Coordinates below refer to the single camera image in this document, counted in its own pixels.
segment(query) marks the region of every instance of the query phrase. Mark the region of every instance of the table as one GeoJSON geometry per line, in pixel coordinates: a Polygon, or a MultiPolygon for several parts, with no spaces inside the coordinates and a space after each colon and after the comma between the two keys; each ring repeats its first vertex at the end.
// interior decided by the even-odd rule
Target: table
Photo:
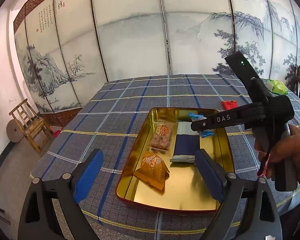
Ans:
{"type": "MultiPolygon", "coordinates": [[[[290,122],[300,127],[300,99],[289,91],[295,109],[290,122]]],[[[80,202],[83,213],[100,224],[140,239],[199,239],[214,213],[180,216],[127,207],[115,188],[130,149],[152,107],[199,107],[222,111],[222,100],[251,103],[245,87],[235,76],[171,75],[118,80],[106,83],[55,139],[31,177],[57,179],[72,172],[94,148],[104,153],[104,163],[89,194],[80,202]]],[[[256,179],[260,162],[254,136],[244,127],[226,128],[235,171],[243,179],[256,179]]],[[[279,213],[300,203],[300,185],[294,192],[277,192],[268,180],[279,213]]],[[[242,199],[229,237],[234,236],[244,210],[242,199]]]]}

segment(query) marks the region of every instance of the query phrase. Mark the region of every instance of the floor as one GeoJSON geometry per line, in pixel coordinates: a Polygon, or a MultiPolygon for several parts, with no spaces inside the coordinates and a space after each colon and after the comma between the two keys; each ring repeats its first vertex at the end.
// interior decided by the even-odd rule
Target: floor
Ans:
{"type": "MultiPolygon", "coordinates": [[[[59,127],[51,127],[53,131],[59,130],[59,127]]],[[[37,142],[44,139],[43,132],[36,138],[37,142]]],[[[18,239],[18,225],[20,214],[26,193],[31,183],[29,174],[36,166],[36,163],[47,152],[53,140],[51,139],[44,147],[42,153],[36,152],[28,141],[23,138],[17,143],[0,168],[0,208],[5,210],[4,217],[11,222],[8,225],[0,220],[0,227],[9,239],[18,239]]],[[[66,239],[73,239],[71,232],[66,224],[58,200],[53,201],[55,211],[62,232],[66,239]]],[[[109,230],[95,221],[89,220],[90,225],[95,230],[101,240],[134,240],[130,236],[119,234],[109,230]]]]}

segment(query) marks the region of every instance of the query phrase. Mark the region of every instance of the hand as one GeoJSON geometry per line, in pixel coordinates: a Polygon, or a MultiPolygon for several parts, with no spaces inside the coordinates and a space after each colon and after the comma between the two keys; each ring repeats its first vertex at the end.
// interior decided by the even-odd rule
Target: hand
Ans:
{"type": "MultiPolygon", "coordinates": [[[[285,137],[278,141],[270,151],[269,163],[266,171],[266,177],[269,179],[273,173],[273,163],[292,157],[292,161],[297,169],[297,177],[300,182],[300,129],[289,124],[291,136],[285,137]]],[[[255,141],[255,149],[259,152],[259,161],[266,155],[261,145],[255,141]]]]}

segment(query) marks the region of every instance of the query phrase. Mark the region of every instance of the green tissue package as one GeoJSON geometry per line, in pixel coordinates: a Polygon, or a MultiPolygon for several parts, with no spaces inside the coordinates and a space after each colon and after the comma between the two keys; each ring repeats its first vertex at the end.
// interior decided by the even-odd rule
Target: green tissue package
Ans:
{"type": "Polygon", "coordinates": [[[274,79],[267,79],[266,87],[270,92],[277,95],[287,95],[288,89],[281,81],[274,79]]]}

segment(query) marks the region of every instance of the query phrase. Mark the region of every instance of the gray tablecloth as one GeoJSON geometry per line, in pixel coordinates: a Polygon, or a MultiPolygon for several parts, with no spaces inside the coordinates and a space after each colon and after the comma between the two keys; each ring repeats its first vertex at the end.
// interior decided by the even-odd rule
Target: gray tablecloth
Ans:
{"type": "MultiPolygon", "coordinates": [[[[300,127],[300,99],[288,93],[295,109],[291,123],[300,127]]],[[[222,100],[251,103],[235,76],[172,75],[118,80],[106,83],[55,139],[48,153],[32,171],[32,177],[57,179],[72,172],[94,148],[104,153],[104,163],[88,197],[80,202],[83,212],[105,227],[140,239],[198,239],[214,213],[180,216],[127,207],[115,188],[140,127],[152,107],[199,107],[223,110],[222,100]]],[[[241,178],[256,179],[260,162],[254,136],[243,126],[226,128],[235,171],[241,178]]],[[[294,192],[277,192],[268,181],[279,213],[300,202],[300,185],[294,192]]],[[[229,237],[237,230],[245,200],[237,210],[229,237]]]]}

